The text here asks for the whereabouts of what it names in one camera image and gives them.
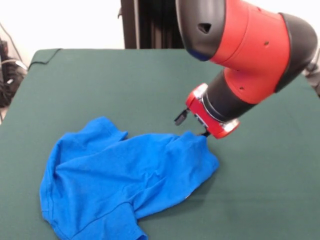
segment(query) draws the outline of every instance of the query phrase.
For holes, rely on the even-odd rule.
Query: blue t-shirt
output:
[[[60,239],[147,240],[137,220],[181,203],[218,168],[204,136],[127,134],[99,117],[55,144],[39,194]]]

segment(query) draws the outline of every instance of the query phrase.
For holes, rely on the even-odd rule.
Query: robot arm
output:
[[[318,38],[306,21],[243,0],[176,0],[176,11],[188,53],[224,69],[190,93],[175,121],[179,125],[192,112],[217,139],[294,80],[316,53]]]

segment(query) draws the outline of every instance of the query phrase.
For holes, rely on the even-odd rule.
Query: green table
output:
[[[100,116],[129,136],[202,131],[174,118],[220,71],[184,50],[42,50],[0,126],[0,239],[56,239],[39,186],[65,133]],[[225,139],[208,139],[218,172],[185,202],[139,222],[151,240],[320,239],[320,108],[299,77]]]

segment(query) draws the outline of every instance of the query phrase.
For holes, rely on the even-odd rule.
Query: black cord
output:
[[[10,34],[6,31],[6,29],[5,29],[4,26],[1,24],[1,22],[0,22],[0,27],[2,28],[2,30],[4,31],[4,33],[9,37],[9,39],[10,39],[12,45],[13,45],[13,48],[14,48],[14,50],[16,51],[16,54],[17,54],[18,57],[19,57],[19,60],[20,60],[21,62],[23,62],[23,61],[22,61],[22,58],[21,58],[21,56],[20,56],[20,53],[18,52],[18,50],[17,50],[17,48],[16,48],[16,45],[15,45],[14,41],[12,40],[12,37],[11,37]]]

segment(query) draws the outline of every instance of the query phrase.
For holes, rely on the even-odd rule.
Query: white wall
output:
[[[301,17],[320,36],[318,9],[312,6],[317,2],[315,0],[247,1],[269,11]],[[0,22],[11,34],[28,65],[39,49],[123,49],[122,19],[117,19],[120,7],[120,0],[4,0]],[[0,36],[7,39],[1,30]],[[13,49],[10,50],[11,56],[16,57]]]

